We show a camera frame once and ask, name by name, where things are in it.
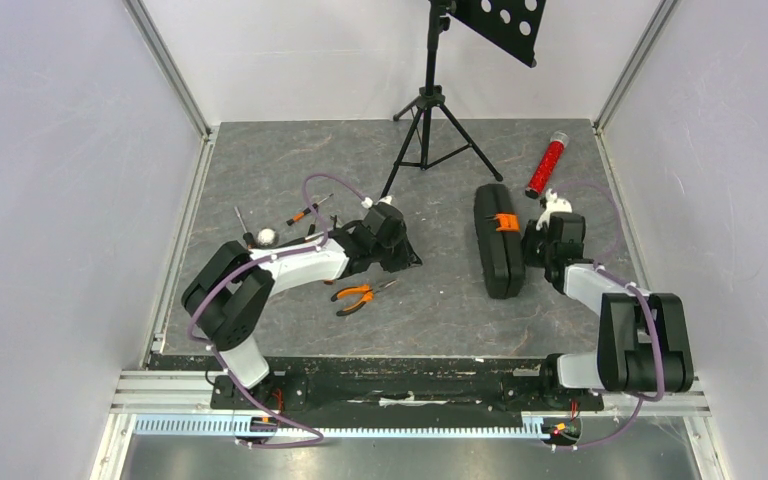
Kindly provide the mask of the black plastic tool case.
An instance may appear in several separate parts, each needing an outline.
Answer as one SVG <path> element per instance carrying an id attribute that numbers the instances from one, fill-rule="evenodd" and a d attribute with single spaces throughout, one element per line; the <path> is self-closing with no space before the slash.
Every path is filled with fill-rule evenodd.
<path id="1" fill-rule="evenodd" d="M 522 232 L 510 194 L 503 184 L 475 191 L 474 225 L 486 291 L 492 299 L 516 297 L 526 278 Z"/>

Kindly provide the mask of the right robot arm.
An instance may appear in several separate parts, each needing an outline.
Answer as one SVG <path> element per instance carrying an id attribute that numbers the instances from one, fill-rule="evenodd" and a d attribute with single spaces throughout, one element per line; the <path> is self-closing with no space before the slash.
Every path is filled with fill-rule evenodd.
<path id="1" fill-rule="evenodd" d="M 596 347 L 556 353 L 541 365 L 537 392 L 562 408 L 578 390 L 625 393 L 657 401 L 690 390 L 695 372 L 682 300 L 623 281 L 585 257 L 586 222 L 575 213 L 552 213 L 528 222 L 522 250 L 554 289 L 599 317 Z"/>

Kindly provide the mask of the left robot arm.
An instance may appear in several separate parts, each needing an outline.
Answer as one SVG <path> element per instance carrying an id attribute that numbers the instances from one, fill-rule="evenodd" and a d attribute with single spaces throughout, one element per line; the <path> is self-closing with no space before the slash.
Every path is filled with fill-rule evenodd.
<path id="1" fill-rule="evenodd" d="M 222 244 L 185 288 L 181 305 L 200 341 L 216 353 L 237 379 L 236 396 L 250 408 L 267 405 L 274 383 L 254 331 L 271 297 L 316 282 L 366 272 L 377 264 L 388 273 L 421 265 L 404 216 L 386 202 L 371 205 L 365 217 L 279 248 Z"/>

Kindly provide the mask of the red glitter tube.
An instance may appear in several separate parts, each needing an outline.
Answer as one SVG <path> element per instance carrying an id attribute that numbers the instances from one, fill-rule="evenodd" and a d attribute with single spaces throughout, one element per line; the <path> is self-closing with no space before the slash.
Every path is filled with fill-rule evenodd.
<path id="1" fill-rule="evenodd" d="M 565 132 L 556 131 L 551 135 L 547 148 L 525 187 L 525 195 L 528 198 L 537 199 L 543 194 L 568 142 L 569 136 Z"/>

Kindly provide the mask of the small orange-black precision screwdriver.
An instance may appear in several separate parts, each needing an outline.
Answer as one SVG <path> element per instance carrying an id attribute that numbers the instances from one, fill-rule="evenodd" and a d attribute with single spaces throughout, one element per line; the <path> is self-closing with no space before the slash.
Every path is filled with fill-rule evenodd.
<path id="1" fill-rule="evenodd" d="M 295 215 L 293 215 L 292 217 L 287 219 L 285 221 L 285 224 L 287 226 L 292 226 L 292 225 L 294 225 L 296 223 L 299 223 L 302 219 L 304 219 L 306 216 L 310 215 L 313 211 L 317 211 L 319 209 L 319 207 L 323 203 L 325 203 L 326 201 L 331 199 L 333 196 L 334 196 L 334 194 L 331 193 L 331 194 L 328 194 L 328 195 L 322 197 L 321 199 L 319 199 L 317 201 L 314 201 L 310 206 L 305 207 L 303 210 L 299 211 L 298 213 L 296 213 Z"/>

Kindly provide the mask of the black music stand tripod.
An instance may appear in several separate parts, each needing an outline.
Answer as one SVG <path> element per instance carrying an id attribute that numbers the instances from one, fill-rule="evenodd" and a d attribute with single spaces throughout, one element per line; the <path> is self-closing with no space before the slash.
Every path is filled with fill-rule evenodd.
<path id="1" fill-rule="evenodd" d="M 412 115 L 408 133 L 382 188 L 383 197 L 390 194 L 401 168 L 427 171 L 467 150 L 478 156 L 496 181 L 503 180 L 503 175 L 446 105 L 443 87 L 436 82 L 440 37 L 456 20 L 520 63 L 533 68 L 537 65 L 535 44 L 546 5 L 544 0 L 434 0 L 429 3 L 424 84 L 418 89 L 418 95 L 392 117 L 397 122 L 407 114 Z M 430 137 L 436 110 L 455 128 L 464 145 L 432 161 L 429 159 Z"/>

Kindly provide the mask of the orange-handled pliers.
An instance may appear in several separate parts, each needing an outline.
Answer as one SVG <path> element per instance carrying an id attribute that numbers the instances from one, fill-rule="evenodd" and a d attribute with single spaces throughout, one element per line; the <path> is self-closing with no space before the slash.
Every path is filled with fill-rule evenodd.
<path id="1" fill-rule="evenodd" d="M 379 282 L 378 284 L 362 284 L 357 286 L 346 287 L 334 293 L 330 297 L 330 301 L 336 302 L 338 300 L 343 300 L 348 297 L 356 297 L 356 301 L 354 303 L 336 312 L 336 315 L 338 317 L 347 317 L 357 313 L 365 305 L 370 303 L 377 294 L 391 287 L 397 282 L 398 280 L 393 278 L 393 279 L 385 280 L 383 282 Z"/>

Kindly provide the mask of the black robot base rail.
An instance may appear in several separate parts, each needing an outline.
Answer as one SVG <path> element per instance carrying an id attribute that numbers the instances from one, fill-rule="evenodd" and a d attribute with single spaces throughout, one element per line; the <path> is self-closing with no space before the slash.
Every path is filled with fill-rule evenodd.
<path id="1" fill-rule="evenodd" d="M 271 357 L 252 396 L 317 428 L 515 427 L 604 409 L 598 396 L 549 386 L 539 358 Z"/>

